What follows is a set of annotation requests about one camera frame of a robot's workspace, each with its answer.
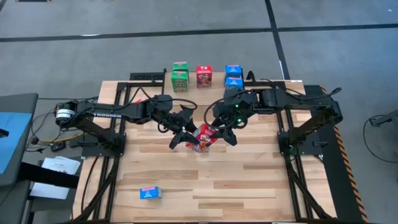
gray floor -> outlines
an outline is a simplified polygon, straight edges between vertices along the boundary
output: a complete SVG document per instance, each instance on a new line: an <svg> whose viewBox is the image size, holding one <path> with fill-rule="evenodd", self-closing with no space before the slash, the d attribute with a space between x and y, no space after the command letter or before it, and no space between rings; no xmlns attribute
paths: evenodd
<svg viewBox="0 0 398 224"><path fill-rule="evenodd" d="M398 3L378 0L272 0L278 27L340 26L398 22ZM0 12L1 37L112 34L190 29L270 27L260 0L53 0L16 3ZM362 139L372 115L398 109L398 29L280 33L291 79L338 86L335 96L345 120L339 124L359 191L371 222L398 219L398 168L370 155ZM0 95L37 92L40 97L91 97L103 80L127 80L130 72L170 69L172 62L241 64L259 78L281 79L271 33L140 37L0 43ZM36 114L57 101L39 101ZM53 118L39 133L54 138ZM368 127L369 145L383 158L396 160L397 131L387 124ZM78 156L78 149L53 154L25 154L36 162L45 156ZM35 223L65 221L70 210L38 213Z"/></svg>

blue cereal box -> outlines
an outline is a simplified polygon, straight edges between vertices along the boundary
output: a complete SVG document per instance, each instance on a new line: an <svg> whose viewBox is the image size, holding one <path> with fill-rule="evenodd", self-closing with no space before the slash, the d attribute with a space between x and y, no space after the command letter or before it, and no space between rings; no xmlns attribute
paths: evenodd
<svg viewBox="0 0 398 224"><path fill-rule="evenodd" d="M162 198L162 189L160 187L147 187L139 189L140 199L156 199Z"/></svg>
<svg viewBox="0 0 398 224"><path fill-rule="evenodd" d="M241 78L227 77L225 80L225 90L230 88L243 89L243 80Z"/></svg>
<svg viewBox="0 0 398 224"><path fill-rule="evenodd" d="M242 78L242 67L240 65L225 65L224 82L227 77Z"/></svg>

snack box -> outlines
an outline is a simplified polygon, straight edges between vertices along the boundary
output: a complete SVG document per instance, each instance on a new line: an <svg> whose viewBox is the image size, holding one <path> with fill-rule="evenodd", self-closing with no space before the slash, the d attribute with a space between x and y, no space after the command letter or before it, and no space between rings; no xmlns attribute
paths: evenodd
<svg viewBox="0 0 398 224"><path fill-rule="evenodd" d="M243 80L241 78L227 77L225 80L225 90L230 88L243 89Z"/></svg>
<svg viewBox="0 0 398 224"><path fill-rule="evenodd" d="M188 91L188 73L172 72L172 85L175 93Z"/></svg>
<svg viewBox="0 0 398 224"><path fill-rule="evenodd" d="M140 199L157 199L162 198L162 189L160 187L147 187L139 189Z"/></svg>
<svg viewBox="0 0 398 224"><path fill-rule="evenodd" d="M213 71L211 65L197 66L197 87L211 87Z"/></svg>
<svg viewBox="0 0 398 224"><path fill-rule="evenodd" d="M210 128L206 124L202 124L198 129L196 129L196 131L192 133L192 135L196 137L200 143L194 144L187 142L185 146L195 150L196 152L205 152L208 150L211 144L217 141L217 139L210 139L210 136L216 132L217 131L213 128Z"/></svg>

wooden plank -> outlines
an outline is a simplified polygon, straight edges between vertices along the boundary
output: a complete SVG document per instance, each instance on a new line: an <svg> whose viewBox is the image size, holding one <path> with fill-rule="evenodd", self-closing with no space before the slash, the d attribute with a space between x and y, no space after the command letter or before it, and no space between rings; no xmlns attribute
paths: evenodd
<svg viewBox="0 0 398 224"><path fill-rule="evenodd" d="M195 73L190 73L190 78L188 93L174 93L170 77L166 77L165 94L198 103L193 119L199 126L203 123L207 106L222 98L223 73L214 73L209 89L196 89ZM103 82L100 103L113 103L117 83ZM286 86L305 93L300 82L286 81ZM160 94L161 90L144 89L150 96ZM135 99L144 100L145 97L139 91ZM180 110L180 103L173 102L173 111ZM309 119L310 113L293 111L292 116L297 126ZM211 111L206 118L213 121ZM103 127L109 126L106 118L95 118L95 122ZM172 133L159 133L157 123L153 121L144 125L127 124L127 144L120 161L111 222L294 221L285 163L276 138L278 130L276 115L254 115L247 127L234 131L238 145L230 146L219 139L209 152L199 154L184 144L179 144L174 150L169 149ZM74 216L80 214L83 188L93 160L88 158L83 162L73 204ZM309 191L326 212L335 216L323 164L313 156L302 156L302 160ZM98 188L101 165L102 158L99 158L88 183L85 206ZM163 188L163 199L139 199L140 188L155 185ZM106 198L103 199L100 217L104 215Z"/></svg>

white paper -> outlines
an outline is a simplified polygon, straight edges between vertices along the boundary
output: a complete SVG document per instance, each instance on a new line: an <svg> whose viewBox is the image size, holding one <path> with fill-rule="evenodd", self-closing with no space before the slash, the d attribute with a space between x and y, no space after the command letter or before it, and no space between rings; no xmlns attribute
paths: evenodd
<svg viewBox="0 0 398 224"><path fill-rule="evenodd" d="M65 157L45 158L42 167L66 174L74 175L80 166L80 162ZM66 199L69 189L50 184L35 183L30 196Z"/></svg>

